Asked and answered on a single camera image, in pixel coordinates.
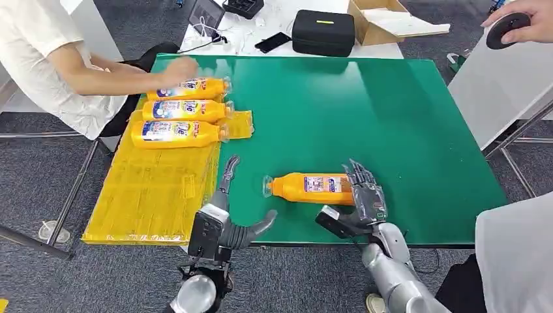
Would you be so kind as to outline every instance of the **person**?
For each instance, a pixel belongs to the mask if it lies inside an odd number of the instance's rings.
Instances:
[[[482,26],[515,12],[526,13],[531,25],[506,33],[504,44],[553,43],[553,0],[513,1]],[[436,299],[454,313],[553,312],[553,248],[547,243],[552,202],[553,192],[481,213],[475,227],[476,254],[450,268]],[[365,305],[370,313],[386,312],[383,299],[374,293]]]
[[[178,49],[167,42],[116,63],[87,49],[59,0],[0,0],[0,63],[36,105],[90,140],[122,134],[139,94],[195,77],[189,57],[149,73],[157,53]]]

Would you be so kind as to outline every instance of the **gray carpet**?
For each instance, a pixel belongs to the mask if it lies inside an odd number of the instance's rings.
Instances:
[[[169,0],[95,0],[125,58],[139,57],[160,41],[180,42],[186,10]],[[403,1],[430,22],[453,22],[450,37],[411,38],[400,46],[406,57],[435,60],[444,79],[447,52],[470,48],[480,37],[478,25],[488,1]],[[2,113],[0,132],[66,130],[47,114]],[[535,136],[553,137],[553,125],[541,123]],[[36,236],[41,220],[55,219],[78,172],[89,142],[79,138],[0,141],[0,222]],[[519,145],[513,157],[540,194],[553,189],[553,148]],[[99,151],[67,220],[72,234],[61,245],[75,253],[71,261],[0,241],[0,298],[15,312],[161,312],[179,287],[175,266],[180,248],[170,246],[89,246],[78,238],[95,205],[110,157]],[[527,198],[501,156],[490,161],[510,201]],[[449,267],[463,262],[468,250],[439,250],[440,267],[421,275],[432,292]],[[412,250],[415,266],[435,268],[432,250]],[[221,312],[365,312],[371,285],[354,247],[250,248],[233,255],[235,291]]]

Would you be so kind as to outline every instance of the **robotic hand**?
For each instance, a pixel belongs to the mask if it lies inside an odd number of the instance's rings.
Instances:
[[[194,217],[189,260],[179,266],[184,283],[177,297],[167,305],[167,313],[216,312],[223,297],[232,291],[229,277],[232,250],[249,246],[277,217],[277,212],[270,210],[261,222],[250,227],[231,221],[228,192],[239,162],[237,155],[229,159],[219,188]]]
[[[405,238],[397,226],[386,222],[387,208],[382,187],[361,164],[350,160],[344,166],[351,184],[355,211],[344,215],[325,205],[316,222],[340,238],[368,236],[363,264],[375,280],[390,313],[451,313],[420,281]]]

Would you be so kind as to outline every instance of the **green tabletop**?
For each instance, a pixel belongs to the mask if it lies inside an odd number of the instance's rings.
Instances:
[[[160,55],[154,71],[174,55]],[[353,158],[382,185],[389,222],[411,245],[474,242],[476,216],[507,203],[434,63],[328,57],[194,56],[204,76],[229,76],[251,139],[222,146],[219,176],[241,157],[231,216],[250,225],[276,209],[262,243],[346,243],[315,223],[320,204],[264,198],[264,175],[341,173]]]

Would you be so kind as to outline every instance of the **white cloth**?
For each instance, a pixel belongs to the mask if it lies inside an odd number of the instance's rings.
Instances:
[[[481,213],[476,258],[488,313],[553,312],[553,192]]]
[[[88,68],[82,36],[59,0],[0,0],[0,62],[19,88],[44,111],[93,140],[121,109],[127,96],[81,96],[58,75],[47,56],[77,43]]]

